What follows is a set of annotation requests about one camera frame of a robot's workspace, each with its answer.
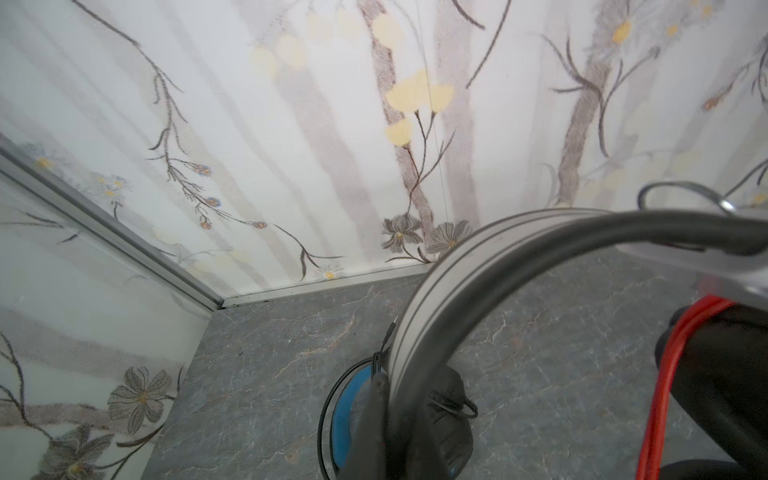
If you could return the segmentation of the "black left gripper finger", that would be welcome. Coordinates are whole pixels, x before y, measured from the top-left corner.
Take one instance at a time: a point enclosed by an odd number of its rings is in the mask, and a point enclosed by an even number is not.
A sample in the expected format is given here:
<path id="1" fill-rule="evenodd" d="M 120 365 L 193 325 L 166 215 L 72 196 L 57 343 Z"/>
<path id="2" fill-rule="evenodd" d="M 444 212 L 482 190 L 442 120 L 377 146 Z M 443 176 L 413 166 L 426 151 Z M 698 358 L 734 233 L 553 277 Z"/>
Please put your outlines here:
<path id="1" fill-rule="evenodd" d="M 339 479 L 387 478 L 388 399 L 389 380 L 387 374 L 380 371 L 372 378 L 369 397 Z"/>

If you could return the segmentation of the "black over-ear headphones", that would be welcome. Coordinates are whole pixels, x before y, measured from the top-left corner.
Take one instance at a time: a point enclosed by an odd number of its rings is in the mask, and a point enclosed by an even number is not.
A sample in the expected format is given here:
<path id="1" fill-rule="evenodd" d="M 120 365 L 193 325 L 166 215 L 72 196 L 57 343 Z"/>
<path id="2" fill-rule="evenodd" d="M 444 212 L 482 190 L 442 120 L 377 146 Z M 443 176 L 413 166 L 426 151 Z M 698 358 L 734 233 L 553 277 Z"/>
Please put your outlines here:
<path id="1" fill-rule="evenodd" d="M 317 457 L 325 480 L 330 478 L 324 458 L 324 421 L 331 414 L 329 459 L 337 479 L 346 462 L 359 421 L 367 403 L 373 376 L 383 371 L 389 380 L 388 362 L 392 356 L 389 339 L 396 330 L 392 322 L 381 347 L 372 356 L 356 362 L 335 382 L 326 397 L 317 428 Z M 469 421 L 478 416 L 477 406 L 465 394 L 461 376 L 447 365 L 438 369 L 424 403 L 413 415 L 405 416 L 408 425 L 402 451 L 388 425 L 395 418 L 388 400 L 387 478 L 454 479 L 467 465 L 473 451 Z"/>

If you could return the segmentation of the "white over-ear headphones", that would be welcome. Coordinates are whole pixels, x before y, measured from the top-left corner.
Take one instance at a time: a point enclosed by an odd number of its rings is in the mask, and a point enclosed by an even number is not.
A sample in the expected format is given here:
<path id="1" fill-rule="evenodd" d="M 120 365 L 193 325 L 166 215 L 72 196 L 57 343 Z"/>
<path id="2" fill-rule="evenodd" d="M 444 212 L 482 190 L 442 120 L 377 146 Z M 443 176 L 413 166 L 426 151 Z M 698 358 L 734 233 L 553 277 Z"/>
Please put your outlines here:
<path id="1" fill-rule="evenodd" d="M 388 422 L 410 437 L 405 416 L 424 403 L 434 375 L 503 300 L 539 275 L 604 247 L 695 274 L 702 297 L 669 330 L 660 355 L 636 475 L 705 478 L 767 475 L 767 213 L 714 195 L 717 213 L 548 209 L 500 220 L 440 260 L 406 307 L 391 344 Z M 680 401 L 732 462 L 662 464 L 671 400 Z"/>

